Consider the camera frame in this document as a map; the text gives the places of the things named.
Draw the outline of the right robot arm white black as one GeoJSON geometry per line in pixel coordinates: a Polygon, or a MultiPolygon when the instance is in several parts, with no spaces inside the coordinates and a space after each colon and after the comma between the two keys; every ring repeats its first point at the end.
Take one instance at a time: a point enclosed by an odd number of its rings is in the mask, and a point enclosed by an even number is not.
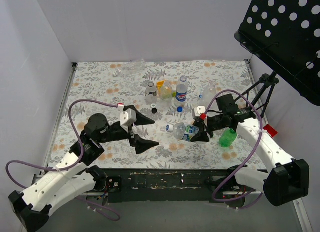
{"type": "Polygon", "coordinates": [[[218,193],[227,187],[237,191],[245,186],[251,192],[264,195],[275,207],[304,198],[309,194],[310,167],[304,159],[297,160],[285,152],[264,130],[262,117],[253,104],[239,109],[234,90],[223,90],[212,102],[216,102],[220,114],[209,117],[209,108],[195,107],[192,111],[194,126],[199,132],[191,142],[209,142],[214,131],[233,129],[252,147],[252,152],[238,166],[230,168],[229,175],[215,187],[212,199],[222,202],[218,193]]]}

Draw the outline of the clear bottle blue label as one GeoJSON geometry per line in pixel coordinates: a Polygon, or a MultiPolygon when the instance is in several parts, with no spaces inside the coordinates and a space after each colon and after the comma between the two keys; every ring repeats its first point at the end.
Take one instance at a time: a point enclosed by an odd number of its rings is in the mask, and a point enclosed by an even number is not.
{"type": "Polygon", "coordinates": [[[187,101],[188,81],[185,75],[182,75],[176,83],[176,94],[174,103],[177,107],[184,107],[187,101]]]}

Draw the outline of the clear bottle black cap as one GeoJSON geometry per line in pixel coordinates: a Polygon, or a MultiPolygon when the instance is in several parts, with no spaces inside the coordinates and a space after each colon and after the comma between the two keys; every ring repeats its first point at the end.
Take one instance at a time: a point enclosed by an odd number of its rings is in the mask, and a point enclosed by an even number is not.
{"type": "Polygon", "coordinates": [[[158,101],[157,87],[152,81],[146,87],[145,99],[150,104],[156,104],[158,101]]]}

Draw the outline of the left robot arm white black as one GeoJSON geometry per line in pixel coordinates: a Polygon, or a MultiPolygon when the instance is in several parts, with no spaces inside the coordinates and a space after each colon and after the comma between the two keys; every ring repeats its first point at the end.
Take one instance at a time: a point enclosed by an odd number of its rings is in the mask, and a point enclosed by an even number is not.
{"type": "Polygon", "coordinates": [[[28,232],[37,232],[53,213],[83,193],[107,192],[114,182],[96,165],[103,153],[102,144],[127,140],[136,154],[159,145],[145,140],[133,131],[134,126],[153,125],[154,120],[141,114],[133,105],[118,104],[119,121],[109,124],[101,113],[92,115],[79,140],[64,158],[23,191],[13,191],[8,199],[13,212],[28,232]]]}

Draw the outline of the bottle green white label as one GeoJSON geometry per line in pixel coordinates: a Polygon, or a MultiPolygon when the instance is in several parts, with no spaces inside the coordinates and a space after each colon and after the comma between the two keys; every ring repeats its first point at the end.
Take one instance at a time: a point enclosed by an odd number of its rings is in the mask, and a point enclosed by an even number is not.
{"type": "Polygon", "coordinates": [[[198,127],[183,122],[177,123],[173,126],[174,131],[170,133],[173,134],[174,138],[182,141],[190,142],[192,137],[199,132],[198,127]]]}

